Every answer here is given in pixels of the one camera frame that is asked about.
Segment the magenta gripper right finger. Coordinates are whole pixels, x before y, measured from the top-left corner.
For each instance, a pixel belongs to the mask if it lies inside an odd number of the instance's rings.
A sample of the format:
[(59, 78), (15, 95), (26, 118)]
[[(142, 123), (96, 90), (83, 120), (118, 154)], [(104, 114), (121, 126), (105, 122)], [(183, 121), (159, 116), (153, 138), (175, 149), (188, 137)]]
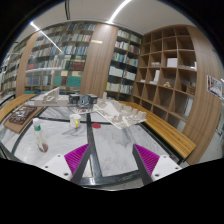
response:
[(132, 154), (144, 185), (181, 170), (168, 155), (159, 156), (137, 144), (133, 145)]

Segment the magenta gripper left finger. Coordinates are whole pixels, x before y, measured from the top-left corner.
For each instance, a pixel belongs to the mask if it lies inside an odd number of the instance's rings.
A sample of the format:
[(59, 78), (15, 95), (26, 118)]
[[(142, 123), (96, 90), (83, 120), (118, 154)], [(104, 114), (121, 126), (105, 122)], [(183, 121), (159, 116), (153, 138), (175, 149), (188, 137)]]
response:
[(80, 146), (66, 155), (56, 154), (42, 169), (77, 185), (80, 184), (87, 161), (91, 152), (91, 145)]

